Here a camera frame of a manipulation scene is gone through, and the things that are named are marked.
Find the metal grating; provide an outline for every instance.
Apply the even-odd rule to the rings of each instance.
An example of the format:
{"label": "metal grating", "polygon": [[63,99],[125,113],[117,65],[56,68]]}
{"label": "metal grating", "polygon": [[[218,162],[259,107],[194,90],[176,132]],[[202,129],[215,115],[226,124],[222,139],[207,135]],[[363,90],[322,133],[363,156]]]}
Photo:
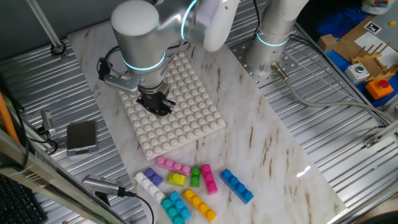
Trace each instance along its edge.
{"label": "metal grating", "polygon": [[[40,110],[50,110],[57,133],[57,142],[65,142],[67,125],[72,122],[95,120],[99,151],[80,157],[67,157],[65,150],[58,150],[52,158],[71,175],[81,181],[86,175],[99,175],[121,181],[125,188],[135,192],[119,152],[113,143],[96,101],[84,78],[79,62],[68,40],[68,59],[50,54],[50,46],[0,62],[0,71],[14,97],[25,107],[25,118],[36,128],[41,126]],[[47,223],[92,223],[58,203],[36,194],[47,213]],[[127,222],[145,217],[138,199],[111,197],[112,209]]]}
{"label": "metal grating", "polygon": [[[242,57],[242,63],[245,49],[250,44],[246,42],[231,47],[237,58]],[[361,101],[361,96],[313,49],[289,40],[285,51],[316,75],[298,67],[297,63],[284,63],[290,59],[284,54],[284,69],[302,98],[314,103],[327,103],[352,101],[346,96],[351,95]],[[380,124],[366,110],[352,106],[307,107],[292,96],[286,84],[276,74],[270,77],[253,75],[252,78],[258,83],[268,103],[344,201],[348,211],[360,206],[398,177],[398,145],[393,137],[370,149],[363,144],[368,137],[380,130]]]}

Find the yellow lego brick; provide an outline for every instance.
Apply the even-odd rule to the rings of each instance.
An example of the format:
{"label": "yellow lego brick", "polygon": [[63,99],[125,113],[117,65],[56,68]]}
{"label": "yellow lego brick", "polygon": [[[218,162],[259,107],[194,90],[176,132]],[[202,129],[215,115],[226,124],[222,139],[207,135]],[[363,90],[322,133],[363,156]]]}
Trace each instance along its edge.
{"label": "yellow lego brick", "polygon": [[167,183],[171,184],[171,185],[176,185],[179,187],[184,187],[186,179],[187,179],[187,177],[185,177],[184,175],[170,173],[169,178],[167,178]]}
{"label": "yellow lego brick", "polygon": [[209,222],[216,218],[217,214],[212,211],[191,189],[188,189],[182,195],[191,203]]}

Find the blue lego brick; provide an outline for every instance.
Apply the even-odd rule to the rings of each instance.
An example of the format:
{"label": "blue lego brick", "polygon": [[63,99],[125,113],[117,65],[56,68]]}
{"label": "blue lego brick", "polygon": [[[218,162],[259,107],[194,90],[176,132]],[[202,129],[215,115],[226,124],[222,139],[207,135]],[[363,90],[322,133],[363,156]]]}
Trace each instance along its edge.
{"label": "blue lego brick", "polygon": [[253,198],[253,194],[239,182],[229,169],[225,169],[220,174],[221,180],[242,200],[243,203],[247,204]]}
{"label": "blue lego brick", "polygon": [[169,216],[173,224],[185,224],[184,220],[178,213],[177,209],[174,207],[172,201],[167,198],[160,203],[166,214]]}
{"label": "blue lego brick", "polygon": [[157,175],[157,173],[152,168],[149,168],[145,171],[145,176],[148,177],[148,179],[152,183],[154,183],[156,187],[158,187],[159,184],[163,182],[163,178]]}
{"label": "blue lego brick", "polygon": [[184,221],[187,221],[189,218],[191,218],[192,214],[188,210],[187,206],[182,202],[181,197],[178,195],[176,191],[172,192],[169,195],[169,199],[172,201],[173,205],[181,215],[182,219]]}

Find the pink lego brick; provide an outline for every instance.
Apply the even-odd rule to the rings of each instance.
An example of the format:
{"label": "pink lego brick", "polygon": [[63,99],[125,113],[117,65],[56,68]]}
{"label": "pink lego brick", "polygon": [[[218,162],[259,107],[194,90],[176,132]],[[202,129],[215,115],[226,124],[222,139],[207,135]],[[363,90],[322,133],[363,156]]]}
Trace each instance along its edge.
{"label": "pink lego brick", "polygon": [[165,159],[162,156],[158,156],[156,159],[156,165],[163,169],[167,169],[182,175],[189,177],[191,173],[191,167],[182,165],[181,163],[171,161],[170,159]]}
{"label": "pink lego brick", "polygon": [[213,173],[211,172],[211,168],[209,164],[205,164],[200,167],[201,174],[203,176],[203,180],[205,181],[207,194],[212,195],[217,193],[217,185],[214,180]]}

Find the lego brick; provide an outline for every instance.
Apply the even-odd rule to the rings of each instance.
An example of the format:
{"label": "lego brick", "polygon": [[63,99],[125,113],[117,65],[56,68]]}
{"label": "lego brick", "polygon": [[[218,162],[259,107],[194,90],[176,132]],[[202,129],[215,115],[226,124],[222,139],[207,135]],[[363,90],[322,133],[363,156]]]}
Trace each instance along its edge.
{"label": "lego brick", "polygon": [[189,177],[189,174],[191,173],[190,166],[182,165],[181,163],[171,161],[170,159],[165,159],[162,156],[158,156],[156,159],[156,165],[158,167],[186,175],[187,177]]}
{"label": "lego brick", "polygon": [[184,221],[187,221],[192,217],[191,212],[188,210],[187,206],[181,200],[181,197],[178,195],[176,191],[172,192],[168,198],[172,201],[174,207],[177,209],[179,214],[181,215]]}
{"label": "lego brick", "polygon": [[212,195],[217,193],[217,185],[216,181],[214,180],[213,173],[211,172],[211,168],[209,164],[205,164],[200,167],[201,174],[203,176],[203,180],[205,181],[207,194]]}
{"label": "lego brick", "polygon": [[164,80],[170,87],[167,99],[176,104],[163,118],[137,103],[138,95],[118,92],[148,161],[226,126],[183,52],[167,65]]}
{"label": "lego brick", "polygon": [[185,177],[184,175],[170,173],[169,177],[167,178],[167,183],[171,184],[171,185],[176,185],[179,187],[184,187],[186,180],[187,180],[187,177]]}
{"label": "lego brick", "polygon": [[160,204],[162,205],[163,209],[165,210],[166,214],[169,216],[173,224],[185,223],[170,199],[167,198],[163,200],[163,202]]}
{"label": "lego brick", "polygon": [[212,211],[191,189],[188,189],[182,195],[192,204],[209,222],[212,222],[217,214]]}
{"label": "lego brick", "polygon": [[158,203],[166,198],[166,195],[164,195],[142,172],[136,174],[134,178]]}
{"label": "lego brick", "polygon": [[200,169],[199,167],[194,167],[191,171],[191,182],[189,183],[190,187],[199,187],[200,183]]}
{"label": "lego brick", "polygon": [[152,168],[149,168],[145,171],[145,176],[148,177],[148,179],[154,183],[156,187],[163,182],[163,178],[161,178]]}
{"label": "lego brick", "polygon": [[253,198],[253,194],[236,178],[229,169],[225,169],[220,174],[221,180],[242,200],[247,204]]}

